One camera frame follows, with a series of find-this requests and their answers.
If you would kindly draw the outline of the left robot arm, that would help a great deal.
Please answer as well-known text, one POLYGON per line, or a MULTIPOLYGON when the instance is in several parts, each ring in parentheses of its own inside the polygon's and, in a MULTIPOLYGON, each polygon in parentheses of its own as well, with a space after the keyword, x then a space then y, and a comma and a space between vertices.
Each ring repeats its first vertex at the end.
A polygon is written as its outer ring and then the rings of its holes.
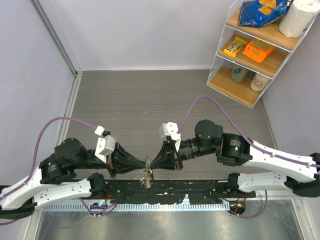
POLYGON ((127 153, 108 135, 87 150, 75 138, 56 146, 54 153, 37 166, 30 177, 0 188, 0 218, 16 221, 54 202, 73 198, 102 199, 109 190, 102 174, 76 180, 78 169, 106 169, 110 177, 143 169, 146 163, 127 153))

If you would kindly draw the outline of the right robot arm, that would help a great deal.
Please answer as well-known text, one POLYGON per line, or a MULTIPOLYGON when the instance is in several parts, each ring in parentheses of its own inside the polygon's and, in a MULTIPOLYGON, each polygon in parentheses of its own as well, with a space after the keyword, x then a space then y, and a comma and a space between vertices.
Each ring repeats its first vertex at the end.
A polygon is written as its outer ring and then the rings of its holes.
POLYGON ((199 121, 195 137, 181 139, 178 125, 163 123, 159 129, 163 145, 150 168, 181 170, 183 161, 215 154, 217 162, 230 167, 249 166, 263 173, 230 173, 226 191, 232 197, 252 191, 290 189, 293 194, 317 198, 320 195, 320 155, 295 155, 264 146, 238 134, 224 133, 210 120, 199 121))

